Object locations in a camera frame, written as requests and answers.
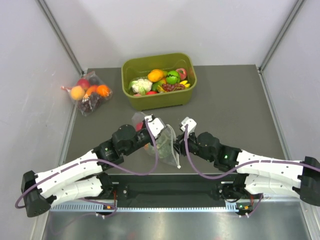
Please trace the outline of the polka dot zip top bag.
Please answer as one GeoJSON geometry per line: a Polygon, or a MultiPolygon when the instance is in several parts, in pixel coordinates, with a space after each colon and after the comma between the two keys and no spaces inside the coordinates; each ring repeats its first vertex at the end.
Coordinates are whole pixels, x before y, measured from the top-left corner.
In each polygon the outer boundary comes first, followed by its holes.
{"type": "MultiPolygon", "coordinates": [[[[143,112],[136,112],[131,118],[131,121],[137,131],[142,128],[141,124],[146,116],[147,115],[143,112]]],[[[174,150],[176,137],[177,136],[172,126],[167,124],[159,138],[156,140],[156,148],[160,162],[180,169],[180,157],[174,150]]]]}

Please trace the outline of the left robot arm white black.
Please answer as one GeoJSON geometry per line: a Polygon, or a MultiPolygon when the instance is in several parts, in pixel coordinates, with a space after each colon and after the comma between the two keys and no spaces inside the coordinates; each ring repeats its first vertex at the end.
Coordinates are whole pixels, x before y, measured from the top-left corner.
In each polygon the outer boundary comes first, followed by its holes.
{"type": "Polygon", "coordinates": [[[147,144],[156,144],[165,124],[146,119],[136,130],[132,125],[122,125],[111,139],[89,150],[77,159],[54,169],[22,177],[21,196],[15,203],[25,209],[29,218],[37,217],[64,202],[86,198],[109,198],[114,185],[106,171],[116,168],[125,173],[137,172],[121,167],[124,157],[147,144]]]}

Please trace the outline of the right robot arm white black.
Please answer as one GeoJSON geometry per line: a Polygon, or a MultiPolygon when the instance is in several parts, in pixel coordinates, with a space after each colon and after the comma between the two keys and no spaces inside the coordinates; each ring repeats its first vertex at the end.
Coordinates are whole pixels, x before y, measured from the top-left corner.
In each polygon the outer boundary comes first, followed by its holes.
{"type": "Polygon", "coordinates": [[[212,163],[225,175],[236,173],[238,178],[233,183],[233,192],[239,198],[249,194],[274,194],[320,205],[320,163],[314,157],[306,156],[299,161],[260,156],[223,145],[208,132],[181,134],[173,148],[180,156],[189,158],[193,154],[212,163]]]}

